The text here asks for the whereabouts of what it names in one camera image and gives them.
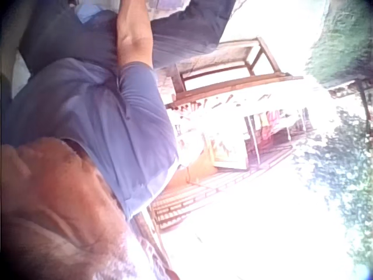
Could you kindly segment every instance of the tree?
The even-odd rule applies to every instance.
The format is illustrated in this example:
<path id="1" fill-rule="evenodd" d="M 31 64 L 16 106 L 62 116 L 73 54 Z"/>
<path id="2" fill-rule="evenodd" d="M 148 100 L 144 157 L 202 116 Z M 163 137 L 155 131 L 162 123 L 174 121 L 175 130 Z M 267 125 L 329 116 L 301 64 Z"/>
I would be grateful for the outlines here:
<path id="1" fill-rule="evenodd" d="M 341 84 L 347 77 L 372 76 L 373 10 L 369 1 L 330 1 L 342 4 L 338 8 L 330 5 L 322 34 L 312 48 L 306 72 L 323 85 L 332 80 Z"/>
<path id="2" fill-rule="evenodd" d="M 332 134 L 310 136 L 294 160 L 303 177 L 311 167 L 308 188 L 340 211 L 355 264 L 373 269 L 373 150 L 365 120 L 342 109 L 339 117 Z"/>

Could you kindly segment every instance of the dark pants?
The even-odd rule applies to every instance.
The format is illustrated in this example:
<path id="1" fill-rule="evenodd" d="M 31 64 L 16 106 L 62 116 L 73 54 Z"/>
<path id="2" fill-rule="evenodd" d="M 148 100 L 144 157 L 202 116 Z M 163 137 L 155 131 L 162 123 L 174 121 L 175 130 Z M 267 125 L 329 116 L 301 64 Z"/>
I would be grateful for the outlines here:
<path id="1" fill-rule="evenodd" d="M 116 18 L 101 11 L 82 24 L 67 0 L 37 0 L 20 44 L 32 75 L 61 58 L 117 68 Z M 154 68 L 213 51 L 235 0 L 191 0 L 182 12 L 152 21 Z"/>

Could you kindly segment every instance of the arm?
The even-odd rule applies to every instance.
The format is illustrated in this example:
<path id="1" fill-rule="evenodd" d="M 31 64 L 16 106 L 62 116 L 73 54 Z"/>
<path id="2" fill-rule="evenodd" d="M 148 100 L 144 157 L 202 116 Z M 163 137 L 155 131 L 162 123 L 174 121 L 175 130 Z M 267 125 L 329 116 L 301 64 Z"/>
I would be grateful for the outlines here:
<path id="1" fill-rule="evenodd" d="M 117 19 L 118 64 L 152 63 L 153 35 L 145 0 L 121 0 Z"/>

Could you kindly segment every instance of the blue shirt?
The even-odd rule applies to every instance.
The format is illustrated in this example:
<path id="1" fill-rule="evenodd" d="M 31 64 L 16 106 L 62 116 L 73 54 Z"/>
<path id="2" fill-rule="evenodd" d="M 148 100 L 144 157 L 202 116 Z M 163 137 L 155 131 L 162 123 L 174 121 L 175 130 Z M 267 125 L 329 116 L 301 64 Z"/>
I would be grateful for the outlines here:
<path id="1" fill-rule="evenodd" d="M 41 137 L 77 142 L 102 173 L 126 217 L 148 206 L 178 166 L 172 125 L 151 68 L 118 73 L 66 58 L 45 67 L 14 99 L 3 144 Z"/>

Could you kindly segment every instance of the wooden frame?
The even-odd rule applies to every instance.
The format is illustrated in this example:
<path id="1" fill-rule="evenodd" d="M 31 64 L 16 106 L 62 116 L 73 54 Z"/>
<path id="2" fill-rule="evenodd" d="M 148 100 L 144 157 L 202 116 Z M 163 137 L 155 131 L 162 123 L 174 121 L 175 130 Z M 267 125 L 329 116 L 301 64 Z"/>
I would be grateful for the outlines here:
<path id="1" fill-rule="evenodd" d="M 248 61 L 248 56 L 251 53 L 252 49 L 257 46 L 259 46 L 259 50 L 253 62 L 250 64 Z M 166 104 L 166 108 L 177 109 L 180 105 L 194 103 L 197 100 L 206 99 L 208 97 L 231 92 L 233 90 L 303 78 L 301 76 L 291 76 L 289 73 L 281 72 L 276 60 L 273 58 L 273 55 L 269 51 L 267 45 L 260 37 L 252 40 L 239 40 L 222 43 L 217 47 L 217 50 L 212 54 L 202 55 L 200 57 L 202 59 L 204 57 L 213 58 L 214 55 L 216 55 L 216 57 L 219 57 L 219 52 L 225 52 L 225 55 L 227 55 L 231 51 L 237 49 L 243 50 L 241 52 L 242 56 L 238 58 L 232 58 L 232 62 L 240 62 L 240 65 L 227 66 L 225 68 L 223 67 L 220 69 L 209 69 L 211 67 L 224 65 L 223 59 L 221 59 L 223 61 L 221 64 L 219 64 L 219 62 L 215 62 L 214 59 L 210 59 L 210 63 L 209 61 L 207 61 L 206 64 L 199 65 L 198 67 L 194 67 L 193 62 L 191 62 L 192 65 L 188 65 L 187 63 L 183 64 L 182 62 L 180 62 L 178 65 L 174 64 L 170 66 L 167 72 L 171 76 L 171 80 L 173 82 L 173 86 L 175 89 L 175 95 L 173 96 L 173 102 Z M 264 75 L 256 75 L 255 67 L 259 59 L 263 55 L 268 60 L 273 72 Z M 188 80 L 241 68 L 246 68 L 248 70 L 249 77 L 215 83 L 213 85 L 204 86 L 193 90 L 186 90 L 185 82 Z"/>

